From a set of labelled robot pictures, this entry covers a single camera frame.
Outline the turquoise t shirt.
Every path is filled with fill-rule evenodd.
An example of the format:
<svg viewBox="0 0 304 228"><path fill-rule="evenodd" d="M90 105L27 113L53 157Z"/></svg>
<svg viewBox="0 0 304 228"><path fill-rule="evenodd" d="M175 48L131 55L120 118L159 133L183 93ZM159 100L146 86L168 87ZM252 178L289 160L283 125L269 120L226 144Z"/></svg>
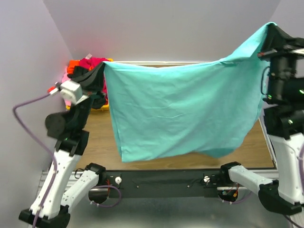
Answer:
<svg viewBox="0 0 304 228"><path fill-rule="evenodd" d="M232 153L261 115L269 63L257 57L263 25L229 56L207 63L149 67L110 62L104 76L122 162L200 152Z"/></svg>

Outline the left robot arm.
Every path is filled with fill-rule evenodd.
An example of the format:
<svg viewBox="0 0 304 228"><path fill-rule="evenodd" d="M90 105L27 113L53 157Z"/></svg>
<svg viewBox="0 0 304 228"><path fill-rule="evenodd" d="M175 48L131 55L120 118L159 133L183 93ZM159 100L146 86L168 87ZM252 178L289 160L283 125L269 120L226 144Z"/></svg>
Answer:
<svg viewBox="0 0 304 228"><path fill-rule="evenodd" d="M101 62L92 70L49 89L48 96L60 94L71 106L69 110L49 114L45 119L48 137L57 141L51 152L52 164L37 198L30 208L19 214L19 220L34 228L67 227L72 208L90 188L99 188L105 183L105 167L91 163L81 178L66 190L88 143L89 132L84 128L91 109L105 103L102 93L104 67Z"/></svg>

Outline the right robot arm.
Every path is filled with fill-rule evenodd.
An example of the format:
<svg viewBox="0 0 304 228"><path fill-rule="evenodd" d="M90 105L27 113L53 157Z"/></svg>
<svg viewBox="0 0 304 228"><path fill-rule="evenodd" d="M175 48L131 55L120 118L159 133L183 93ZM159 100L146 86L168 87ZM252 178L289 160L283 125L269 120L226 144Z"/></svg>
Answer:
<svg viewBox="0 0 304 228"><path fill-rule="evenodd" d="M215 182L221 187L240 184L255 193L268 211L294 215L304 206L304 80L296 77L304 40L270 24L258 57L270 63L264 122L279 178L265 178L231 162L220 167Z"/></svg>

